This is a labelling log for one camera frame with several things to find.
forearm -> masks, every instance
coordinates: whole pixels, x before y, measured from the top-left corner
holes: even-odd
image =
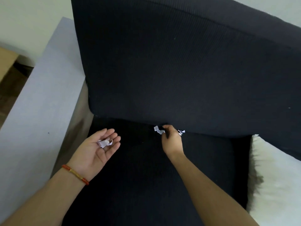
[[[84,185],[74,175],[60,169],[2,225],[59,225]]]
[[[204,175],[183,154],[170,157],[206,226],[258,226],[233,198]]]

paper scrap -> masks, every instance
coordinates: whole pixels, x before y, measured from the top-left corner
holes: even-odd
[[[110,138],[108,138],[106,140],[98,141],[98,144],[101,148],[104,148],[105,146],[110,146],[110,145],[112,145],[112,143],[113,143],[113,140],[111,140],[111,142],[110,142]]]
[[[158,127],[158,126],[155,126],[155,127],[154,127],[154,130],[155,130],[155,132],[159,133],[160,135],[162,135],[162,133],[165,133],[164,130],[159,130],[159,127]],[[178,132],[179,132],[179,135],[182,136],[182,134],[185,133],[185,130],[184,130],[184,131],[178,130]]]

wall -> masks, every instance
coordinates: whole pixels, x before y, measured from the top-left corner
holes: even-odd
[[[301,0],[236,1],[301,27]],[[63,16],[73,19],[70,0],[0,0],[0,46],[34,65]]]

person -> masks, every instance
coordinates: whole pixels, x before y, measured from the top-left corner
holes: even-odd
[[[172,125],[164,125],[163,150],[175,166],[190,198],[206,226],[258,226],[234,199],[204,175],[184,154],[182,139]],[[111,146],[100,148],[98,140],[110,138]],[[114,129],[103,129],[88,137],[67,163],[88,181],[94,178],[120,147]],[[47,184],[22,205],[2,226],[59,225],[85,183],[61,168]]]

red bracelet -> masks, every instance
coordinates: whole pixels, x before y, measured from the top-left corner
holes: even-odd
[[[66,164],[62,165],[62,168],[66,169],[70,173],[74,174],[79,180],[84,182],[86,185],[89,185],[89,182],[84,177],[80,176],[76,171],[74,171],[71,167],[67,166]]]

